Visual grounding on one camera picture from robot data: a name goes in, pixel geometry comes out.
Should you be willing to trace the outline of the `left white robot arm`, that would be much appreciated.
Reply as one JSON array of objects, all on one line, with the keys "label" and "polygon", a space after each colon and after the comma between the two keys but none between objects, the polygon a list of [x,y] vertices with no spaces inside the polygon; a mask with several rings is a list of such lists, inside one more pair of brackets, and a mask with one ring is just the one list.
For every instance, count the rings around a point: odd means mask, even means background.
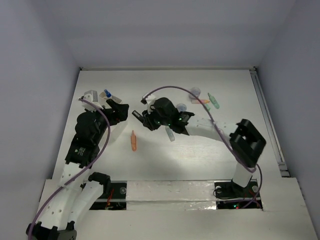
[{"label": "left white robot arm", "polygon": [[79,100],[85,111],[76,119],[58,187],[28,225],[29,240],[75,240],[77,222],[99,197],[111,193],[110,176],[90,171],[107,147],[99,147],[101,139],[110,137],[112,126],[127,120],[129,105],[108,99],[106,108],[84,97]]}]

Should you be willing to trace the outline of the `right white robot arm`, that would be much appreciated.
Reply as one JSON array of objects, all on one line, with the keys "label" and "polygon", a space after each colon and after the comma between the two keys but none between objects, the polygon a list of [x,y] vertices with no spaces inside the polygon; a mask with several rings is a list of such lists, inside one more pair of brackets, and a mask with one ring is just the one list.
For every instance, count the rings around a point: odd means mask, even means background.
[{"label": "right white robot arm", "polygon": [[138,119],[151,131],[166,126],[176,134],[204,137],[225,143],[237,161],[230,190],[235,196],[242,196],[248,191],[248,184],[266,146],[265,138],[251,121],[242,119],[238,123],[230,124],[214,121],[193,112],[179,111],[166,97],[157,98],[150,95],[144,97],[141,102],[147,109]]}]

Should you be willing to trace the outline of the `paperclip jar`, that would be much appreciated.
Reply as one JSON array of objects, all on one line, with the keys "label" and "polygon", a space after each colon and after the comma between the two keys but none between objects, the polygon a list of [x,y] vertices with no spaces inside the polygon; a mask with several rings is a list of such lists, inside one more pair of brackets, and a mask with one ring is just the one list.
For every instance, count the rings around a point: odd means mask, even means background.
[{"label": "paperclip jar", "polygon": [[186,112],[187,111],[187,106],[184,103],[178,103],[176,105],[176,108],[179,112]]},{"label": "paperclip jar", "polygon": [[199,97],[201,95],[201,90],[198,87],[192,87],[190,92],[191,94],[189,96],[191,98],[194,98],[194,96]]}]

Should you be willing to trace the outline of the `purple black highlighter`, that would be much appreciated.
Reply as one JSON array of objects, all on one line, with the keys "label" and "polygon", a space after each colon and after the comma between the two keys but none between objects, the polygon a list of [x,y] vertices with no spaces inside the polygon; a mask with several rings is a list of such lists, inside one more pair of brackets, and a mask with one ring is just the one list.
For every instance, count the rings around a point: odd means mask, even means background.
[{"label": "purple black highlighter", "polygon": [[144,117],[139,113],[137,112],[136,110],[134,110],[132,112],[132,115],[140,122],[140,123],[144,123]]}]

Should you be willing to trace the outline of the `clear blue spray bottle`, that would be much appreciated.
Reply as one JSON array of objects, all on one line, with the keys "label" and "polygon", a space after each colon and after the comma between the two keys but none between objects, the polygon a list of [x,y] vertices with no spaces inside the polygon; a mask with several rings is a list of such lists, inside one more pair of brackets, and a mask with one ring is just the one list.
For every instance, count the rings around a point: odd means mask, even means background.
[{"label": "clear blue spray bottle", "polygon": [[112,94],[107,89],[104,90],[104,93],[105,93],[105,96],[107,98],[111,98],[112,97]]}]

